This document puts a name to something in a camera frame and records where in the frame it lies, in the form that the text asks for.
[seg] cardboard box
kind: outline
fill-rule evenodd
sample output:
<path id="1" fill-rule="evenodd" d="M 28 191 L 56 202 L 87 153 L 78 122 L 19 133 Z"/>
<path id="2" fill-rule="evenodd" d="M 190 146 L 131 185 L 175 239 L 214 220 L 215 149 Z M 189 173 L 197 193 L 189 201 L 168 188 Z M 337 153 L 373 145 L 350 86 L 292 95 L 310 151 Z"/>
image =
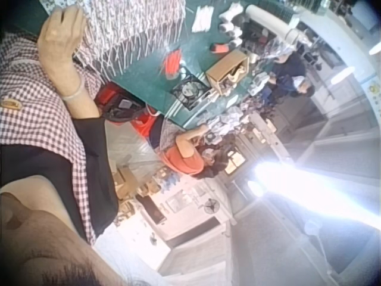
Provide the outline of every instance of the cardboard box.
<path id="1" fill-rule="evenodd" d="M 122 200 L 127 196 L 134 196 L 139 182 L 128 167 L 117 168 L 113 176 L 117 197 Z"/>
<path id="2" fill-rule="evenodd" d="M 231 70 L 235 69 L 239 65 L 243 65 L 245 68 L 245 73 L 239 75 L 236 83 L 243 79 L 249 72 L 249 57 L 245 55 L 238 49 L 227 54 L 221 60 L 219 60 L 215 65 L 207 70 L 206 75 L 209 80 L 210 85 L 222 95 L 222 90 L 220 83 L 225 79 L 225 77 L 230 73 Z"/>

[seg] checkered shirt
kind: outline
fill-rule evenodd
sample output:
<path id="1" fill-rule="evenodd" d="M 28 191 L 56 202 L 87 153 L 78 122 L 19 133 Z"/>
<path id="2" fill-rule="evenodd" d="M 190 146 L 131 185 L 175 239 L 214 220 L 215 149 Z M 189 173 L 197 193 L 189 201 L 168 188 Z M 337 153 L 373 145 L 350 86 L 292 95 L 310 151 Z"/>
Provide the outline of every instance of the checkered shirt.
<path id="1" fill-rule="evenodd" d="M 101 82 L 76 66 L 92 98 Z M 6 33 L 0 45 L 0 97 L 21 102 L 21 110 L 0 107 L 0 144 L 30 145 L 61 155 L 72 163 L 73 192 L 88 243 L 95 242 L 90 220 L 86 156 L 71 117 L 38 62 L 36 42 Z"/>

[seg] bracelet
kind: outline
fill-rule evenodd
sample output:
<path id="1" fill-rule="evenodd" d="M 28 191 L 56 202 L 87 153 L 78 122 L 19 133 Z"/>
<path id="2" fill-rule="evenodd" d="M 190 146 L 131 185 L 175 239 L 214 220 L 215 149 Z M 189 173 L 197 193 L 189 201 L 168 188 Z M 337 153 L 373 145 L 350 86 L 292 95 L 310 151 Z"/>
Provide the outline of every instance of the bracelet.
<path id="1" fill-rule="evenodd" d="M 83 76 L 80 73 L 79 73 L 79 78 L 81 80 L 81 84 L 79 85 L 77 91 L 73 95 L 70 95 L 68 97 L 61 97 L 63 101 L 72 100 L 73 98 L 77 97 L 78 95 L 82 93 L 83 89 L 85 88 L 85 81 L 83 80 Z"/>

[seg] green table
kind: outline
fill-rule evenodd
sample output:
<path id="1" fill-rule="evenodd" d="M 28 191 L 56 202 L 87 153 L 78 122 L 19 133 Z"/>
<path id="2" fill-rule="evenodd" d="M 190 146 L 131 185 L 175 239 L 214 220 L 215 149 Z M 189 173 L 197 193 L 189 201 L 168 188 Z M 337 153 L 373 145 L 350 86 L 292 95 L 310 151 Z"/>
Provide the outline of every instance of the green table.
<path id="1" fill-rule="evenodd" d="M 220 23 L 218 15 L 230 7 L 230 4 L 233 2 L 231 0 L 225 2 L 218 1 L 218 5 L 214 7 L 209 32 L 191 33 L 197 6 L 208 5 L 208 2 L 209 1 L 203 0 L 187 1 L 186 19 L 180 41 L 169 47 L 169 50 L 180 47 L 182 60 L 185 61 L 186 67 L 192 74 L 198 77 L 222 57 L 222 55 L 212 54 L 209 51 L 210 45 L 212 43 L 225 43 L 229 41 L 228 36 L 218 32 L 218 24 Z M 38 1 L 29 1 L 20 7 L 18 14 L 14 17 L 15 23 L 13 24 L 38 35 L 40 27 L 47 16 L 47 13 Z M 116 84 L 127 89 L 163 114 L 166 114 L 174 102 L 177 101 L 170 93 L 170 90 L 179 82 L 179 79 L 167 80 L 165 75 L 160 73 L 163 59 L 167 53 L 167 49 L 158 49 L 148 57 L 133 63 L 121 76 L 113 78 Z M 199 106 L 191 111 L 188 111 L 185 107 L 181 107 L 176 115 L 170 118 L 180 126 L 186 125 L 187 128 L 192 128 L 198 121 L 195 114 L 199 113 L 200 109 L 208 110 L 212 116 L 221 114 L 226 109 L 226 104 L 229 99 L 238 94 L 238 101 L 242 100 L 250 82 L 251 78 L 247 76 L 241 80 L 238 87 L 229 97 L 220 97 L 216 102 L 208 104 L 207 108 L 203 107 L 206 101 L 201 102 Z"/>

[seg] window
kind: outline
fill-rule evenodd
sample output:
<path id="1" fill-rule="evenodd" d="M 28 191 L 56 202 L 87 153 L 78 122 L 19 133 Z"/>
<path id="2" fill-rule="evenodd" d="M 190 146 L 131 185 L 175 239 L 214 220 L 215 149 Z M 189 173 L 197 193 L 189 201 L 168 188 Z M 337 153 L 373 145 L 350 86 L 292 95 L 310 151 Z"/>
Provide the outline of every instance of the window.
<path id="1" fill-rule="evenodd" d="M 230 175 L 246 161 L 246 158 L 237 149 L 230 151 L 227 155 L 229 157 L 229 162 L 225 168 L 225 172 Z"/>

